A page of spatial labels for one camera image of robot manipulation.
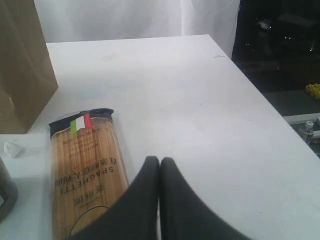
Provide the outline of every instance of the white curtain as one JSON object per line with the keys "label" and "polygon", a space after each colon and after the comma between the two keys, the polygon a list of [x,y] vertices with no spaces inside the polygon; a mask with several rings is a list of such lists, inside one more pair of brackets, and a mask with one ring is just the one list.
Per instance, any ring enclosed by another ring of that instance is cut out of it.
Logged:
{"label": "white curtain", "polygon": [[34,0],[48,43],[209,34],[231,56],[240,0]]}

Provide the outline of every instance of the brown paper bag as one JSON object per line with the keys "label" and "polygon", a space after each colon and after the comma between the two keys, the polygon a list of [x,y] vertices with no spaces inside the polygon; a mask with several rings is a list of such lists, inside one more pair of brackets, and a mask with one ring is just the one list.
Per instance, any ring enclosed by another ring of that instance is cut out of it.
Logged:
{"label": "brown paper bag", "polygon": [[33,0],[0,0],[0,134],[24,134],[58,88]]}

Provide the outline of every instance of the white tabletop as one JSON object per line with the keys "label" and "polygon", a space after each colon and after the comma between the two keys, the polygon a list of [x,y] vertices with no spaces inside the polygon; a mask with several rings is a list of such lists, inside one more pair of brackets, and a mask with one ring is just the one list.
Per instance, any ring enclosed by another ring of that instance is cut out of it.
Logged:
{"label": "white tabletop", "polygon": [[112,108],[130,181],[148,155],[173,157],[198,196],[259,240],[318,240],[320,159],[208,35],[48,44],[59,89],[3,156],[19,188],[1,240],[51,234],[48,123]]}

